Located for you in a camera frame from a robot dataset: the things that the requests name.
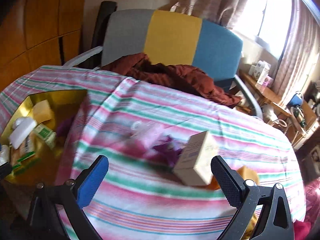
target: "red blanket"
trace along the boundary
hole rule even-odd
[[[213,79],[199,68],[189,65],[165,66],[161,63],[152,65],[144,53],[121,57],[101,69],[201,96],[230,108],[241,100],[215,86]]]

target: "chair backrest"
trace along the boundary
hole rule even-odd
[[[192,65],[216,82],[233,79],[241,50],[241,39],[209,21],[168,11],[130,9],[112,13],[101,65],[144,52],[153,64]]]

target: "window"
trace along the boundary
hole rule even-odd
[[[291,6],[291,0],[248,0],[234,29],[253,37],[279,58],[289,28]]]

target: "cabinet door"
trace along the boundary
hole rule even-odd
[[[83,21],[84,0],[60,0],[59,35],[80,30]]]
[[[58,36],[59,0],[27,0],[25,31],[27,48]]]
[[[30,72],[30,65],[27,53],[23,53],[16,57],[7,65],[0,67],[0,91],[5,89],[17,78],[28,74]]]
[[[43,65],[61,65],[58,38],[43,42],[28,50],[31,70]]]
[[[0,25],[0,66],[7,65],[26,51],[24,36],[24,6],[26,0],[17,0]]]
[[[80,31],[62,37],[64,62],[79,55]]]

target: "black gripper pad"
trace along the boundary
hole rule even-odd
[[[244,180],[242,177],[235,170],[232,170],[219,155],[212,158],[211,171],[217,179],[230,206],[240,208],[245,193]]]

